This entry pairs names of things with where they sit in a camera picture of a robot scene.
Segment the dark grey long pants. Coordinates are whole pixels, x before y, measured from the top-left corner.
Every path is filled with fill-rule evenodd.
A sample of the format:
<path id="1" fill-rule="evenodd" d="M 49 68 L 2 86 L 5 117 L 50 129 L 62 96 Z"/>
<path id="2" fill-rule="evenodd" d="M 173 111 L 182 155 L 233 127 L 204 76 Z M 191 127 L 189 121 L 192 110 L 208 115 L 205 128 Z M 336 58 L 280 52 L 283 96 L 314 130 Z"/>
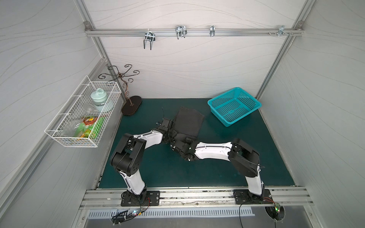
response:
<path id="1" fill-rule="evenodd" d="M 195 109 L 181 106 L 170 129 L 177 131 L 175 140 L 186 142 L 187 138 L 190 138 L 195 141 L 198 137 L 203 121 L 203 114 Z"/>

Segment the teal plastic basket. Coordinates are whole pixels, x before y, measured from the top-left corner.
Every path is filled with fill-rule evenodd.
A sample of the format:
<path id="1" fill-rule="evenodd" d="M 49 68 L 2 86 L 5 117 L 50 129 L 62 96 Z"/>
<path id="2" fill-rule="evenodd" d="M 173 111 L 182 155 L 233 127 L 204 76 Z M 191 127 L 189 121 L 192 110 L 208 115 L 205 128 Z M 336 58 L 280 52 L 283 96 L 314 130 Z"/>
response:
<path id="1" fill-rule="evenodd" d="M 207 102 L 211 112 L 226 127 L 260 109 L 262 104 L 240 87 L 233 88 Z"/>

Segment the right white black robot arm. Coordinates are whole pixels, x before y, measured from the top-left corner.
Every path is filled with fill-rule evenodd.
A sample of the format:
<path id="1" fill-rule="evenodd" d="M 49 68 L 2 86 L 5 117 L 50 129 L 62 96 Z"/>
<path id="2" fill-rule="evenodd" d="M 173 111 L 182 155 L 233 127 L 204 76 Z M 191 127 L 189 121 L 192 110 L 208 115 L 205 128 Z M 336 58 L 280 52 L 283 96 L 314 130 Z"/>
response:
<path id="1" fill-rule="evenodd" d="M 249 195 L 264 198 L 264 183 L 260 176 L 259 153 L 239 138 L 226 143 L 204 143 L 175 141 L 171 149 L 187 161 L 217 159 L 230 162 L 245 177 Z"/>

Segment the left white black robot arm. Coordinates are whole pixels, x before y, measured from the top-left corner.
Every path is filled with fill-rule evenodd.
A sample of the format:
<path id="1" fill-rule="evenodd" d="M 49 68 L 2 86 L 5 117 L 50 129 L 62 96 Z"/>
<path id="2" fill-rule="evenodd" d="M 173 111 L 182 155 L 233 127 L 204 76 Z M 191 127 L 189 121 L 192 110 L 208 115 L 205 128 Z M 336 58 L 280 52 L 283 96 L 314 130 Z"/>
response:
<path id="1" fill-rule="evenodd" d="M 147 198 L 146 184 L 142 180 L 139 167 L 145 149 L 175 140 L 176 131 L 151 130 L 144 134 L 124 134 L 111 159 L 111 165 L 124 179 L 127 193 L 144 201 Z"/>

